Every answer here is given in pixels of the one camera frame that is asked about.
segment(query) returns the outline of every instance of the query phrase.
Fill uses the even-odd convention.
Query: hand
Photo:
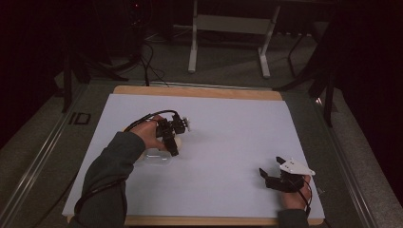
[[[309,201],[311,198],[311,190],[308,186],[309,181],[311,180],[311,176],[303,176],[305,179],[305,183],[303,187],[299,190],[302,195]],[[281,192],[282,204],[285,209],[302,209],[304,210],[306,207],[306,203],[302,196],[298,193],[284,193]]]
[[[157,121],[162,119],[163,117],[160,115],[154,116],[151,121],[140,123],[133,127],[130,132],[142,138],[145,149],[157,148],[159,150],[166,150],[165,145],[156,138]]]

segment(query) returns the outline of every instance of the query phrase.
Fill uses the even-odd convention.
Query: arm
[[[302,195],[309,200],[311,191],[308,183],[310,176],[304,176],[305,184],[300,189]],[[281,193],[282,203],[285,210],[278,212],[279,228],[308,228],[308,220],[305,214],[306,203],[299,193]]]
[[[146,122],[130,132],[118,132],[88,168],[82,195],[114,181],[126,180],[133,171],[133,163],[145,149],[163,149],[163,143],[155,138],[156,125],[156,122]],[[121,181],[88,198],[69,227],[123,227],[126,208],[125,182]]]

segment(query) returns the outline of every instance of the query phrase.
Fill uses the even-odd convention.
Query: dark gray sleeve
[[[308,228],[304,210],[288,209],[278,212],[278,228]]]
[[[131,132],[118,132],[86,171],[83,193],[127,179],[133,163],[145,150],[143,140]],[[125,182],[87,199],[68,227],[124,227],[126,216]]]

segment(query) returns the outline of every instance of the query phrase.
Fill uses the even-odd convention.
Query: table leg
[[[273,35],[273,30],[276,25],[279,9],[280,9],[280,6],[277,6],[275,9],[275,12],[273,13],[272,19],[269,23],[269,26],[267,27],[267,32],[265,35],[263,46],[258,48],[260,67],[261,67],[261,72],[263,74],[263,78],[270,77],[269,66],[267,64],[266,51],[267,51],[267,47],[269,46],[270,39],[272,38],[272,35]]]
[[[193,1],[192,47],[190,48],[189,73],[196,72],[198,58],[198,0]]]

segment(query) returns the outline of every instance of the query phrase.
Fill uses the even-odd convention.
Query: black device
[[[166,112],[174,113],[174,115],[172,116],[172,121],[169,121],[166,118],[157,121],[158,125],[157,125],[157,129],[156,129],[156,137],[157,138],[163,137],[163,144],[165,145],[165,147],[169,151],[169,153],[171,153],[171,156],[174,157],[174,156],[179,155],[178,146],[175,142],[175,136],[177,134],[184,133],[186,128],[190,131],[189,120],[187,118],[181,119],[181,116],[178,114],[178,112],[176,112],[174,110],[164,110],[164,111],[160,111],[160,112],[155,112],[153,114],[148,114],[148,115],[142,117],[140,120],[129,125],[125,129],[125,132],[129,131],[136,125],[149,120],[153,116],[156,116],[156,115],[159,115],[162,113],[166,113]]]
[[[276,157],[279,164],[284,164],[285,160],[281,157]],[[281,192],[293,193],[297,192],[304,185],[303,175],[290,174],[284,170],[280,170],[279,178],[270,177],[264,170],[259,168],[260,175],[265,179],[266,187],[272,188]]]

